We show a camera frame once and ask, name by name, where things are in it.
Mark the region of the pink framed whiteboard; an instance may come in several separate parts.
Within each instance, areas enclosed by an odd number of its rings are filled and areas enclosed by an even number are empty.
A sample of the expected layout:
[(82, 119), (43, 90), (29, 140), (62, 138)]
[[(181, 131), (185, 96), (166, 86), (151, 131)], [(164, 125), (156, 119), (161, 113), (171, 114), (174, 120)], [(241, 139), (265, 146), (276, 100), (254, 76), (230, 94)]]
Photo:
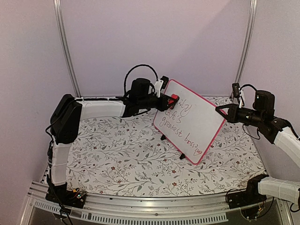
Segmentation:
[(170, 80), (165, 89), (168, 96), (177, 95), (173, 109), (157, 111), (153, 125), (192, 164), (200, 163), (222, 128), (225, 119), (216, 112), (216, 106), (182, 85)]

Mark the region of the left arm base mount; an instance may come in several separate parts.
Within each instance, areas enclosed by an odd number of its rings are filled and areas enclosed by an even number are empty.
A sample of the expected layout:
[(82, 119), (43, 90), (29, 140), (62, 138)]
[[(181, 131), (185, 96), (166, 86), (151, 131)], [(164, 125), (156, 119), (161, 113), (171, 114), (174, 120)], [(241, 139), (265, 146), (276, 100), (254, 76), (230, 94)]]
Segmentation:
[(54, 203), (83, 209), (87, 197), (86, 191), (67, 190), (66, 188), (48, 188), (45, 199)]

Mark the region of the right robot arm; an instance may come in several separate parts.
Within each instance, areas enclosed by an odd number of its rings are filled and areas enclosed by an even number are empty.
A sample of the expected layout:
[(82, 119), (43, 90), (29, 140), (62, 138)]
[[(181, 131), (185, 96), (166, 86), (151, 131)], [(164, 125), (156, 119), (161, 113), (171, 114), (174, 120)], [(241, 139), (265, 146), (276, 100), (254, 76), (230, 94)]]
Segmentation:
[[(274, 105), (275, 96), (272, 93), (256, 90), (252, 109), (238, 104), (227, 104), (217, 106), (215, 110), (229, 123), (256, 127), (271, 144), (280, 148), (296, 165), (299, 165), (300, 138), (289, 121), (274, 115)], [(244, 191), (230, 193), (225, 199), (233, 209), (263, 202), (269, 195), (299, 205), (300, 184), (260, 174), (247, 181)]]

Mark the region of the red whiteboard eraser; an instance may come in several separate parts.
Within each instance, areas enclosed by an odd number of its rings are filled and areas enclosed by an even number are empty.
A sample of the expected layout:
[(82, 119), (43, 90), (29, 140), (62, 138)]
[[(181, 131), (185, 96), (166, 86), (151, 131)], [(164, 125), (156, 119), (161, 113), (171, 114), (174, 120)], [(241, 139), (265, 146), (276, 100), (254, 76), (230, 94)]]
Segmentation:
[(178, 101), (180, 97), (176, 94), (172, 94), (171, 98), (174, 99), (174, 101)]

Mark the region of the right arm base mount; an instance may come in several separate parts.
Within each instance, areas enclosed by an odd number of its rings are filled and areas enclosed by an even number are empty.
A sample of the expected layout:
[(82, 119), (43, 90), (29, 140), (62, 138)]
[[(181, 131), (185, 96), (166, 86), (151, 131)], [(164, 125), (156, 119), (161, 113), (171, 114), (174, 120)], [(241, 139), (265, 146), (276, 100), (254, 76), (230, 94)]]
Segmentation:
[(261, 195), (257, 191), (238, 191), (228, 192), (225, 195), (225, 201), (230, 209), (240, 208), (267, 200), (266, 195)]

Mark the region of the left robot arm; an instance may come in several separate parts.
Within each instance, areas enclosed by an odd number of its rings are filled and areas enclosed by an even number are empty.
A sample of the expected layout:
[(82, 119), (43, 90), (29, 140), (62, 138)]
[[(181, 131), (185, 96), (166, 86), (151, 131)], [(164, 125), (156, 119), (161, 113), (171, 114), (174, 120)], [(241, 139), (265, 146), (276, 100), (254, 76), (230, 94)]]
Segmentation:
[(70, 194), (66, 188), (66, 168), (68, 154), (72, 143), (79, 133), (82, 120), (96, 117), (127, 118), (157, 109), (164, 112), (174, 108), (179, 97), (162, 93), (168, 83), (166, 77), (158, 79), (155, 84), (145, 78), (132, 81), (131, 89), (125, 90), (123, 96), (115, 98), (75, 98), (66, 94), (60, 100), (50, 118), (46, 133), (51, 137), (48, 148), (49, 174), (47, 183), (54, 187), (51, 195), (59, 203), (66, 203)]

